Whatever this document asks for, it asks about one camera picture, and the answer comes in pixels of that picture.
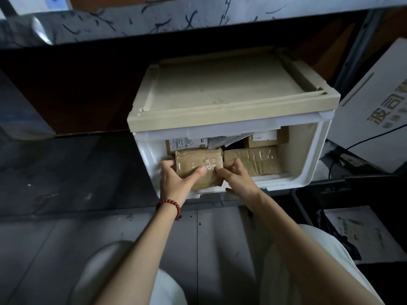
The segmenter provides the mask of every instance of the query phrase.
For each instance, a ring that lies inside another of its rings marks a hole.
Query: red beaded bracelet
[[[157,206],[155,207],[155,211],[157,211],[158,208],[159,208],[163,203],[165,203],[165,202],[166,202],[166,203],[170,203],[170,204],[172,204],[172,205],[175,205],[175,207],[177,208],[177,216],[176,216],[175,220],[180,219],[180,218],[181,218],[181,207],[180,207],[180,205],[179,205],[178,203],[176,203],[174,200],[169,200],[169,199],[161,200],[161,201],[157,204]]]

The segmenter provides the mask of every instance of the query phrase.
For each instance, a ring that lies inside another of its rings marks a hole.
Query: white foam cooler
[[[127,120],[158,196],[165,140],[288,126],[289,143],[278,146],[282,174],[253,177],[272,191],[311,182],[339,98],[309,66],[282,51],[241,50],[151,65]],[[227,187],[224,181],[189,198]]]

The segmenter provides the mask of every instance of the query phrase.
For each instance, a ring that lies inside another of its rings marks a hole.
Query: white pants
[[[308,225],[300,225],[315,241],[330,253],[354,278],[383,302],[366,277],[359,271],[345,247],[325,231]],[[261,305],[299,305],[301,295],[282,260],[275,244],[270,246],[263,266],[260,285]]]
[[[380,297],[363,276],[343,245],[330,234],[308,225],[300,225],[313,239],[320,243],[354,278]],[[89,305],[103,284],[111,276],[133,242],[119,241],[94,253],[87,261],[78,283],[71,292],[69,304]],[[186,305],[183,290],[176,281],[159,269],[154,283],[150,305]],[[282,257],[273,244],[265,258],[260,287],[261,305],[300,305],[301,295],[288,272]]]

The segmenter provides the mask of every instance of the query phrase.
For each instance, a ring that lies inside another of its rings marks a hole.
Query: forearm
[[[381,304],[269,196],[259,194],[255,212],[293,276],[304,301],[313,304]]]
[[[155,277],[177,209],[164,203],[135,242],[94,304],[149,304]]]

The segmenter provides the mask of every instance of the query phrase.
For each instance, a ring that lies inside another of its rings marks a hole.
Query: cardboard package
[[[208,171],[196,181],[192,190],[222,186],[223,179],[215,171],[216,165],[223,167],[222,149],[176,151],[175,157],[176,173],[182,179],[189,176],[199,166],[206,166]]]
[[[341,101],[327,138],[388,172],[407,161],[407,39],[398,39]]]
[[[245,138],[244,144],[246,148],[258,148],[261,146],[276,146],[289,141],[288,126],[283,126],[280,129],[267,130],[257,132]]]
[[[96,12],[100,8],[130,6],[136,4],[145,4],[148,1],[163,0],[65,0],[70,10],[83,10]]]
[[[223,157],[225,162],[239,158],[250,176],[281,173],[277,146],[227,150]]]
[[[167,154],[175,154],[176,151],[184,149],[206,149],[208,147],[208,138],[188,139],[175,138],[165,141]]]

